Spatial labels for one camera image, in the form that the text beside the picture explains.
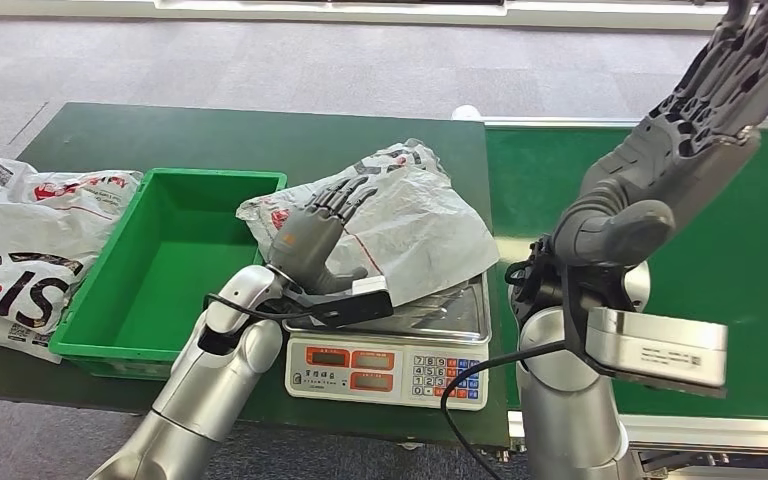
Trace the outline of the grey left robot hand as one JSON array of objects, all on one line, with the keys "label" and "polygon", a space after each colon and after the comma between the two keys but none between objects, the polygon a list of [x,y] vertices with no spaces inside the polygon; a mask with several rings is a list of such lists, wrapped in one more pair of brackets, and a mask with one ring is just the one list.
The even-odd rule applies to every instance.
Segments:
[{"label": "grey left robot hand", "polygon": [[267,264],[314,295],[349,290],[354,281],[366,277],[368,270],[362,266],[337,274],[329,270],[326,261],[346,224],[377,192],[375,187],[364,186],[368,181],[367,175],[343,178],[315,192],[278,230],[266,256]]}]

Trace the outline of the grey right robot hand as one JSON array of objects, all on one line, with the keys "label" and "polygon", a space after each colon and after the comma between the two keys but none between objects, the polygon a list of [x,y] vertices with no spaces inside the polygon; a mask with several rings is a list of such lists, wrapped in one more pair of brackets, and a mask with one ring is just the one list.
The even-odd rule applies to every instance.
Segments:
[{"label": "grey right robot hand", "polygon": [[586,172],[550,238],[569,266],[632,266],[686,227],[757,152],[768,1],[732,1],[674,89]]}]

